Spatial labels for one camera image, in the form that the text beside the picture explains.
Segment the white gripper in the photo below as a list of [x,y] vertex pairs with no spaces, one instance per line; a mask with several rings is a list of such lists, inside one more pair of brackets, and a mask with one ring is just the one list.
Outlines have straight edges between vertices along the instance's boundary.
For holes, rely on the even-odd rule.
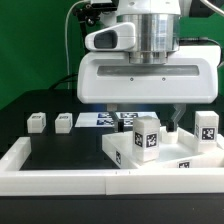
[[125,52],[92,52],[80,63],[77,96],[83,103],[107,104],[119,131],[116,104],[174,104],[166,124],[176,132],[185,104],[211,103],[218,95],[217,45],[182,46],[162,65],[131,64]]

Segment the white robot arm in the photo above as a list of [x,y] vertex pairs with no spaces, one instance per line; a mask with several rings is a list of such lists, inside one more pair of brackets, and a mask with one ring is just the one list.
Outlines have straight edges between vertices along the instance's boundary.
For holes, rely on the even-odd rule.
[[120,0],[106,27],[85,38],[89,53],[79,67],[79,100],[172,104],[169,131],[177,129],[188,104],[213,102],[221,48],[180,44],[179,20],[192,5],[192,0]]

